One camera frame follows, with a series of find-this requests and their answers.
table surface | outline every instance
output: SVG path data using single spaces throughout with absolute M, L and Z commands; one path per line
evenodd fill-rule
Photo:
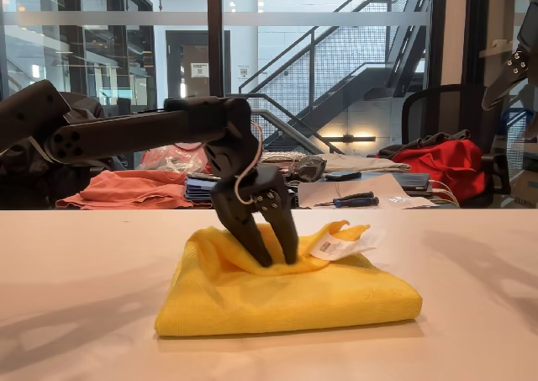
M 534 210 L 298 210 L 382 225 L 368 257 L 424 298 L 414 321 L 158 340 L 182 246 L 213 211 L 0 213 L 1 380 L 534 380 Z

towel label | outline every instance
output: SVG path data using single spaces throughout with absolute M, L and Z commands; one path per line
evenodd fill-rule
M 358 241 L 340 240 L 328 233 L 312 248 L 310 255 L 324 261 L 337 261 L 343 257 L 376 249 L 385 233 L 381 228 L 370 227 Z

yellow microfiber cloth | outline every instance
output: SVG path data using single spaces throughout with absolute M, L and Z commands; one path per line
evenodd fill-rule
M 159 336 L 263 333 L 365 325 L 415 318 L 422 298 L 406 282 L 363 255 L 328 262 L 309 254 L 329 232 L 355 241 L 369 228 L 327 224 L 300 237 L 288 266 L 272 227 L 258 225 L 275 264 L 261 267 L 227 231 L 196 231 L 157 316 Z

screwdriver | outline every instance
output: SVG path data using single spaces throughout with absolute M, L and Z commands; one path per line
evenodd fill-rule
M 352 200 L 335 200 L 334 203 L 337 209 L 341 207 L 368 207 L 368 206 L 378 206 L 378 198 L 354 198 Z
M 373 198 L 373 192 L 366 192 L 366 193 L 356 193 L 356 194 L 350 194 L 349 196 L 345 196 L 343 198 L 333 198 L 333 201 L 330 202 L 330 203 L 321 203 L 321 204 L 316 204 L 314 207 L 319 207 L 319 206 L 331 206 L 331 205 L 336 205 L 336 202 L 345 202 L 347 200 L 354 200 L 354 199 L 361 199 L 361 198 Z

office chair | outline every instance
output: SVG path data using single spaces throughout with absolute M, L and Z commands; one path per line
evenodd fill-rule
M 454 135 L 469 130 L 470 140 L 482 151 L 482 168 L 488 181 L 486 190 L 466 200 L 462 207 L 488 207 L 494 194 L 511 192 L 506 153 L 491 153 L 503 105 L 485 112 L 482 108 L 485 91 L 482 85 L 445 85 L 415 93 L 403 104 L 402 144 L 440 132 Z M 495 185 L 493 176 L 498 177 L 500 186 Z

